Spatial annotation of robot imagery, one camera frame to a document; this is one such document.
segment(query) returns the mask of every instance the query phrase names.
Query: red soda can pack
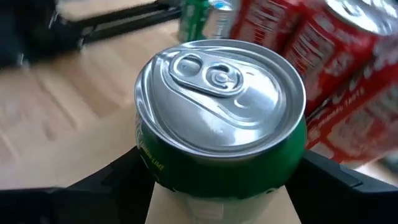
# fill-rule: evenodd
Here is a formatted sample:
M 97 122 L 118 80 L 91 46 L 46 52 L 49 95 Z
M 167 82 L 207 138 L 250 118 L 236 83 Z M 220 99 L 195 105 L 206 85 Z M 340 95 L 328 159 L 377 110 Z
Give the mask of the red soda can pack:
M 242 0 L 231 39 L 252 42 L 281 53 L 305 15 L 323 0 Z
M 398 150 L 398 45 L 308 122 L 306 149 L 357 167 Z
M 326 0 L 307 19 L 285 49 L 284 57 L 303 78 L 306 115 L 373 57 L 380 40 L 397 32 L 397 24 L 355 0 Z

